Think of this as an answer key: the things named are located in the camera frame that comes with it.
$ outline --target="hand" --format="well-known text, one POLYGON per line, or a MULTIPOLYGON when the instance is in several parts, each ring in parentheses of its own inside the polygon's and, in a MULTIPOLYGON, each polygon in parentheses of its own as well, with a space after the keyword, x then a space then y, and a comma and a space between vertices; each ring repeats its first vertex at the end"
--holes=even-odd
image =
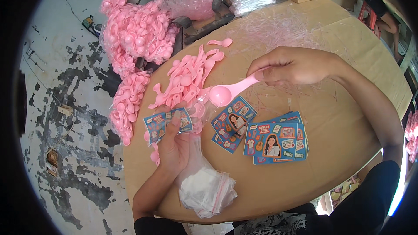
MULTIPOLYGON (((185 107, 185 101, 176 105, 175 108, 185 107)), ((155 110, 155 113, 169 112, 169 106, 162 105, 155 110)), ((189 161, 189 135, 178 134, 180 128, 180 112, 175 112, 171 122, 165 128, 165 135, 158 143, 160 154, 159 168, 167 173, 177 176, 189 161)))
POLYGON ((255 78, 268 86, 290 82, 297 85, 314 84, 335 69, 342 59, 333 53, 302 47, 277 47, 255 59, 248 68, 247 77, 255 72, 255 78))

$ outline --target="red plastic stool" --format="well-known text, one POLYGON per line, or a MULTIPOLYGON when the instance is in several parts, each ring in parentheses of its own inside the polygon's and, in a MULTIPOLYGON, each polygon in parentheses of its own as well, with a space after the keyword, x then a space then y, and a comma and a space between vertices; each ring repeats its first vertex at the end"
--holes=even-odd
MULTIPOLYGON (((373 9, 366 3, 366 1, 364 1, 362 10, 360 10, 359 20, 374 32, 374 25, 376 24, 377 18, 378 17, 376 16, 376 13, 373 11, 373 9), (369 18, 364 18, 364 12, 369 13, 369 18)), ((380 31, 378 31, 377 34, 374 32, 378 38, 380 38, 380 33, 380 31)))

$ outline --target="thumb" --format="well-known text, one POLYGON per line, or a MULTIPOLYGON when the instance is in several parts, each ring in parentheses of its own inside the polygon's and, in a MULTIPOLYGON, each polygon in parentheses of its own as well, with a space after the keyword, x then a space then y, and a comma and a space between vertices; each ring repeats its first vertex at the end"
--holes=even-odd
POLYGON ((275 82, 278 80, 288 80, 291 76, 291 69, 289 65, 282 67, 270 67, 262 71, 257 71, 254 74, 255 79, 262 82, 275 82))
POLYGON ((163 139, 173 140, 175 138, 180 129, 180 121, 180 111, 177 110, 175 111, 171 122, 165 127, 165 135, 163 139))

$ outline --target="electrical outlet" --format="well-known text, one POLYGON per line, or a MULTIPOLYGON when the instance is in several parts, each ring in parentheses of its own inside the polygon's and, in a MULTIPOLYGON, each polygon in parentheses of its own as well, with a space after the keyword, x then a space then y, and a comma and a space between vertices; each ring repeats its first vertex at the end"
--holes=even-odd
POLYGON ((71 106, 62 105, 58 107, 58 112, 70 116, 73 114, 73 108, 71 106))

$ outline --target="round table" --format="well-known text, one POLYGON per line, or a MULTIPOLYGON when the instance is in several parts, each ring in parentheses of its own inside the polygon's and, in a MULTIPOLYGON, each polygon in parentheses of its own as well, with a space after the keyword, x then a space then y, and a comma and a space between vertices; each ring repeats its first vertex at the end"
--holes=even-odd
MULTIPOLYGON (((412 97, 409 86, 393 57, 384 45, 359 20, 330 0, 313 0, 301 4, 283 2, 263 9, 266 18, 277 13, 303 12, 310 28, 317 28, 326 41, 324 47, 342 56, 355 69, 374 82, 394 103, 400 117, 412 97)), ((252 13, 247 18, 255 18, 252 13)), ((248 50, 238 19, 219 28, 180 51, 151 76, 151 82, 142 100, 138 118, 149 116, 155 102, 152 90, 156 83, 165 90, 167 72, 175 59, 197 55, 201 44, 209 40, 234 39, 225 52, 224 60, 217 62, 205 82, 205 87, 233 84, 245 77, 253 59, 266 51, 265 47, 248 50)), ((205 51, 218 46, 204 46, 205 51)), ((161 202, 157 215, 181 222, 216 223, 248 220, 282 212, 304 204, 339 185, 360 170, 379 152, 380 144, 370 124, 347 91, 334 81, 325 79, 313 86, 285 85, 268 87, 257 83, 241 93, 258 111, 254 122, 265 121, 289 111, 300 111, 306 128, 310 152, 305 161, 253 165, 253 158, 243 155, 244 141, 234 154, 211 141, 214 130, 208 123, 201 133, 204 156, 211 165, 230 173, 237 181, 238 197, 210 219, 199 219, 193 210, 185 209, 179 201, 178 188, 171 187, 161 202)), ((156 169, 150 160, 153 151, 144 141, 145 125, 138 120, 129 146, 124 148, 124 172, 129 200, 156 169)))

